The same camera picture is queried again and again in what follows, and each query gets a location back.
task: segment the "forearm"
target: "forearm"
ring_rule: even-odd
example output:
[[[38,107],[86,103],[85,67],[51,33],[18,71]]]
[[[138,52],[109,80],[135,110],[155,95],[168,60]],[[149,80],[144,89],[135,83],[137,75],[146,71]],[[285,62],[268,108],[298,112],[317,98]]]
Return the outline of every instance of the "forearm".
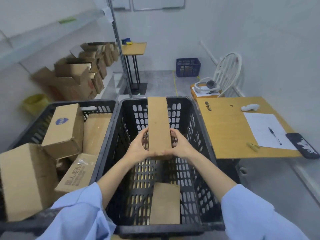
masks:
[[[97,182],[102,193],[102,206],[106,208],[126,173],[133,167],[124,156]]]
[[[237,184],[201,153],[193,153],[190,162],[198,170],[218,201]]]

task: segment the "orange stool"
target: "orange stool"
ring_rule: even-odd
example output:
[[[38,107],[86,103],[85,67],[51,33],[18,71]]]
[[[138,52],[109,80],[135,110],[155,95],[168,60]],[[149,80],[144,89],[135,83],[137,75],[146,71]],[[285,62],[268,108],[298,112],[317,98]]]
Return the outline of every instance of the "orange stool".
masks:
[[[206,86],[206,84],[199,84],[199,87],[203,87],[203,86]],[[191,95],[195,101],[197,101],[197,98],[217,98],[219,96],[219,95],[210,95],[210,96],[197,97],[194,90],[192,89],[194,87],[195,87],[195,85],[192,84],[190,86],[190,89],[191,89]]]

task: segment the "blue logo on box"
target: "blue logo on box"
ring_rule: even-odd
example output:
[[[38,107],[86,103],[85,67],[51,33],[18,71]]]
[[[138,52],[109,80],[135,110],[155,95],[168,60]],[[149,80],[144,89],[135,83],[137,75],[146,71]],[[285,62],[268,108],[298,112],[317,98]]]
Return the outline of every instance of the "blue logo on box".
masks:
[[[62,125],[64,123],[66,123],[69,119],[68,118],[59,118],[56,121],[56,125]]]

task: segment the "person's left hand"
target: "person's left hand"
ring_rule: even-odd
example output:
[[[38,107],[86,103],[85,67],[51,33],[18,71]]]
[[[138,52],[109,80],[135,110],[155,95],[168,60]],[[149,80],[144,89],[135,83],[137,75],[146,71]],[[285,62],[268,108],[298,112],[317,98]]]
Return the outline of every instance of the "person's left hand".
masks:
[[[131,142],[124,158],[126,161],[132,166],[136,165],[137,163],[143,161],[147,157],[154,157],[157,156],[156,152],[147,151],[143,148],[142,143],[148,143],[144,139],[144,135],[148,132],[149,128],[145,128],[139,132],[139,134],[135,137],[135,139]]]

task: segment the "dark blue plastic basket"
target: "dark blue plastic basket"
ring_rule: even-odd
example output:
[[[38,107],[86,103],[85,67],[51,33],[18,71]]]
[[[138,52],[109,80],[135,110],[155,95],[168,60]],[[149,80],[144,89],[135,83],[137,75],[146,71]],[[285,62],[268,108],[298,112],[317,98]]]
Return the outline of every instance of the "dark blue plastic basket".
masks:
[[[177,59],[176,74],[177,77],[198,76],[201,63],[198,58],[181,58]]]

